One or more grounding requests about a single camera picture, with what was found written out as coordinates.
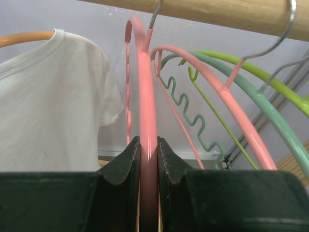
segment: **wavy hanger section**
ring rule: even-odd
[[[227,77],[232,73],[232,69],[222,62],[206,56],[201,52],[191,52],[192,55],[197,57],[199,60],[211,65]],[[263,93],[255,88],[246,78],[238,74],[234,82],[256,103],[256,105],[265,113],[269,118],[285,144],[288,146],[290,151],[294,154],[299,166],[304,171],[306,177],[309,177],[309,154],[299,140],[297,135],[294,133],[289,124],[284,120],[280,113],[273,107]]]
[[[0,47],[6,47],[31,41],[50,40],[53,35],[54,31],[31,31],[5,35],[0,37]]]
[[[189,97],[188,97],[188,95],[187,95],[186,93],[182,93],[182,94],[180,95],[180,97],[179,97],[179,100],[176,99],[176,97],[175,97],[175,89],[176,89],[176,80],[175,80],[175,77],[171,76],[171,77],[169,78],[168,84],[166,84],[166,83],[164,82],[164,80],[161,78],[161,76],[158,77],[158,81],[159,81],[160,83],[162,83],[162,85],[163,85],[164,88],[166,88],[166,89],[169,89],[170,86],[171,86],[171,83],[172,83],[171,96],[172,96],[172,98],[173,98],[173,100],[174,100],[174,102],[175,102],[176,105],[180,106],[180,105],[182,104],[183,99],[184,99],[185,103],[184,103],[184,108],[183,108],[183,117],[185,118],[185,120],[187,121],[187,123],[188,123],[191,127],[195,126],[195,124],[197,123],[197,121],[200,119],[200,121],[201,121],[201,127],[200,127],[200,129],[199,129],[199,131],[198,131],[198,133],[197,133],[197,139],[198,139],[198,141],[200,142],[200,144],[202,145],[203,149],[204,149],[205,151],[207,151],[207,152],[212,151],[213,148],[214,148],[215,146],[217,146],[217,147],[220,149],[219,157],[215,160],[215,163],[214,163],[215,168],[216,168],[216,169],[219,169],[218,164],[219,164],[219,162],[222,160],[222,158],[223,158],[223,156],[224,156],[224,149],[223,149],[222,144],[221,144],[220,142],[218,142],[218,141],[213,142],[209,147],[207,147],[207,146],[205,145],[205,142],[203,141],[203,139],[202,139],[202,137],[201,137],[201,135],[202,135],[202,133],[203,133],[205,127],[206,127],[206,122],[205,122],[204,117],[203,117],[202,115],[198,114],[198,115],[196,115],[196,116],[194,117],[193,121],[191,121],[191,120],[189,119],[189,117],[188,117],[188,115],[187,115],[187,110],[188,110],[188,106],[189,106],[189,102],[190,102],[190,101],[189,101]]]
[[[226,61],[231,64],[237,64],[240,58],[231,56],[228,54],[215,52],[215,51],[198,51],[204,55],[217,58],[223,61]],[[241,67],[243,70],[248,71],[249,73],[255,75],[259,79],[261,79],[264,82],[267,82],[269,78],[271,77],[271,74],[264,71],[263,69],[259,68],[258,66],[251,64],[247,61],[245,61]],[[277,78],[274,78],[270,82],[270,86],[272,86],[275,90],[277,90],[279,93],[281,93],[283,96],[286,97],[292,104],[294,104],[301,112],[303,112],[308,118],[309,118],[309,95],[306,98],[300,97],[297,93],[295,93],[293,90],[291,90],[289,87],[287,87],[285,84],[283,84],[280,80]]]

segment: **mint green hanger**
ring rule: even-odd
[[[197,57],[199,60],[213,66],[217,70],[221,71],[226,76],[229,76],[232,69],[222,62],[206,56],[200,52],[191,52],[192,55]],[[172,58],[179,57],[175,54],[169,55],[162,60],[162,67],[166,62]],[[235,78],[235,83],[260,107],[260,109],[269,118],[281,138],[284,140],[290,151],[295,156],[299,166],[304,171],[307,178],[309,178],[309,154],[306,151],[304,145],[298,139],[296,134],[286,123],[280,113],[273,107],[273,105],[267,100],[267,98],[256,89],[247,79],[240,74]]]
[[[201,134],[202,132],[204,131],[205,127],[206,127],[206,123],[205,123],[205,119],[202,115],[198,114],[194,117],[193,121],[191,121],[187,115],[187,109],[188,109],[188,106],[189,106],[189,97],[186,93],[182,93],[179,97],[179,100],[176,99],[175,97],[175,89],[176,89],[176,80],[173,76],[171,76],[169,78],[169,81],[168,81],[168,84],[166,84],[164,82],[164,80],[160,77],[160,80],[163,84],[163,86],[166,88],[166,89],[169,89],[170,88],[170,85],[171,83],[173,82],[173,85],[172,85],[172,93],[171,93],[171,96],[174,100],[174,102],[176,103],[176,105],[180,106],[182,104],[182,101],[183,99],[185,99],[185,104],[184,104],[184,108],[183,108],[183,117],[185,118],[185,120],[187,121],[187,123],[193,127],[197,121],[200,119],[202,125],[197,133],[197,138],[198,138],[198,141],[201,143],[202,147],[204,148],[205,151],[207,152],[210,152],[215,146],[217,146],[219,149],[220,149],[220,154],[218,156],[218,158],[215,160],[214,162],[214,166],[216,169],[219,169],[219,162],[222,160],[222,158],[224,157],[224,149],[223,149],[223,146],[220,142],[213,142],[209,147],[207,147],[203,141],[203,139],[201,138]]]
[[[198,52],[204,55],[213,57],[213,58],[217,58],[217,59],[229,62],[231,64],[237,64],[238,61],[240,60],[240,58],[238,57],[224,54],[221,52],[215,52],[215,51],[198,51]],[[183,59],[180,62],[180,64],[184,64],[184,63],[185,63],[185,60]],[[243,63],[241,68],[255,75],[256,77],[258,77],[264,82],[267,82],[269,78],[271,77],[270,73],[264,71],[263,69],[247,61]],[[270,86],[272,86],[275,90],[277,90],[279,93],[285,96],[292,104],[294,104],[301,112],[303,112],[309,118],[309,95],[303,99],[302,97],[300,97],[297,93],[295,93],[285,84],[283,84],[277,78],[274,78],[270,82]],[[260,91],[263,92],[264,90],[265,90],[265,86],[262,86]]]

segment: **white t-shirt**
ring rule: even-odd
[[[123,103],[100,48],[55,30],[0,64],[0,172],[96,171],[99,126]]]

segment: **orange hanger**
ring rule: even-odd
[[[49,40],[53,35],[54,31],[33,31],[4,35],[0,36],[0,47],[6,47],[31,41]]]

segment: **lime green hanger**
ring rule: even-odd
[[[190,75],[190,80],[196,80],[197,76],[196,77],[193,77],[192,75]],[[166,84],[164,82],[164,80],[160,77],[160,80],[163,84],[163,86],[166,88],[166,89],[169,89],[170,85],[171,85],[171,82],[173,82],[173,87],[172,87],[172,98],[174,100],[174,102],[179,106],[181,105],[182,103],[182,100],[183,98],[185,98],[185,107],[183,109],[183,116],[184,118],[186,119],[186,121],[188,122],[188,124],[190,126],[194,126],[196,121],[197,121],[197,117],[199,117],[201,119],[201,122],[202,122],[202,126],[201,126],[201,129],[199,130],[198,134],[197,134],[197,137],[198,137],[198,140],[199,142],[201,143],[202,147],[204,148],[205,151],[209,152],[212,150],[212,148],[217,145],[215,143],[212,143],[210,145],[209,148],[207,148],[205,146],[205,143],[203,142],[202,138],[200,137],[201,133],[203,132],[204,128],[205,128],[205,119],[203,118],[202,115],[197,115],[194,119],[193,122],[190,121],[190,119],[188,118],[187,114],[186,114],[186,111],[187,111],[187,108],[188,108],[188,105],[189,105],[189,98],[187,96],[187,94],[183,93],[181,96],[180,96],[180,99],[179,101],[175,98],[175,95],[174,95],[174,92],[175,92],[175,89],[176,89],[176,80],[173,76],[171,76],[169,78],[169,81],[168,81],[168,84]],[[212,109],[212,111],[215,113],[215,115],[217,116],[217,118],[219,119],[219,121],[221,122],[221,124],[224,126],[224,128],[227,130],[227,132],[230,134],[230,136],[232,137],[232,139],[235,141],[235,143],[237,144],[237,146],[240,148],[240,150],[243,152],[243,154],[246,156],[246,158],[248,159],[249,163],[253,166],[254,169],[258,170],[258,167],[255,165],[255,163],[252,161],[252,159],[250,158],[250,156],[248,155],[248,153],[246,152],[246,150],[241,146],[241,144],[239,143],[238,139],[236,138],[236,136],[233,134],[233,132],[231,131],[231,129],[228,127],[228,125],[224,122],[224,120],[221,118],[221,116],[219,115],[219,113],[216,111],[216,109],[213,107],[213,105],[211,104],[211,102],[208,100],[208,98],[205,96],[205,94],[202,92],[202,90],[199,88],[199,86],[194,82],[192,81],[193,84],[197,87],[197,89],[199,90],[199,92],[201,93],[202,97],[204,98],[204,100],[207,102],[207,104],[209,105],[209,107]],[[223,147],[222,145],[218,145],[219,149],[220,149],[220,155],[217,157],[217,159],[215,160],[214,162],[214,165],[215,165],[215,168],[218,169],[218,164],[219,162],[222,161],[222,159],[224,158],[224,152],[223,152]]]
[[[214,52],[214,51],[198,51],[198,52],[213,58],[229,62],[231,64],[237,64],[238,61],[240,60],[240,58],[238,57],[234,57],[220,52]],[[267,82],[268,79],[271,77],[270,73],[264,71],[263,69],[247,61],[243,63],[241,68],[255,75],[264,82]],[[280,80],[276,78],[274,78],[271,81],[270,85],[279,93],[281,93],[283,96],[285,96],[291,103],[293,103],[301,112],[303,112],[309,118],[309,95],[303,99],[297,93],[295,93],[293,90],[291,90],[289,87],[287,87],[285,84],[283,84]],[[260,92],[263,93],[264,91],[265,86],[262,86],[260,88]]]
[[[163,84],[163,86],[166,88],[166,89],[169,89],[170,86],[171,86],[171,83],[172,83],[172,93],[171,93],[171,96],[174,100],[174,102],[176,103],[176,105],[180,106],[182,104],[182,101],[184,99],[184,108],[183,108],[183,117],[185,118],[185,120],[187,121],[187,123],[193,127],[197,121],[200,119],[202,125],[197,133],[197,138],[198,138],[198,141],[201,143],[202,147],[204,148],[205,151],[207,152],[210,152],[215,146],[217,146],[219,149],[220,149],[220,154],[218,156],[218,158],[215,160],[214,162],[214,165],[215,165],[215,168],[216,169],[219,169],[219,162],[221,161],[221,159],[224,157],[224,149],[223,149],[223,146],[220,142],[213,142],[209,147],[207,147],[201,137],[201,134],[202,132],[204,131],[205,127],[206,127],[206,123],[205,123],[205,119],[202,115],[198,114],[194,117],[193,121],[191,121],[187,115],[187,109],[188,109],[188,106],[189,106],[189,97],[186,93],[182,93],[179,97],[179,100],[176,99],[175,97],[175,89],[176,89],[176,80],[175,80],[175,77],[171,76],[169,78],[169,81],[168,81],[168,84],[166,84],[164,82],[164,80],[160,77],[160,80]]]
[[[197,57],[199,60],[218,69],[226,76],[229,76],[232,72],[230,67],[216,59],[213,59],[199,52],[192,52],[191,54]],[[171,58],[165,57],[164,59],[162,60],[162,64],[165,64]],[[260,90],[257,90],[254,85],[252,85],[247,79],[238,74],[234,81],[266,114],[286,145],[289,147],[290,151],[294,154],[306,177],[309,178],[309,154],[291,127],[286,123],[286,121],[273,107],[273,105],[267,100],[263,93]]]

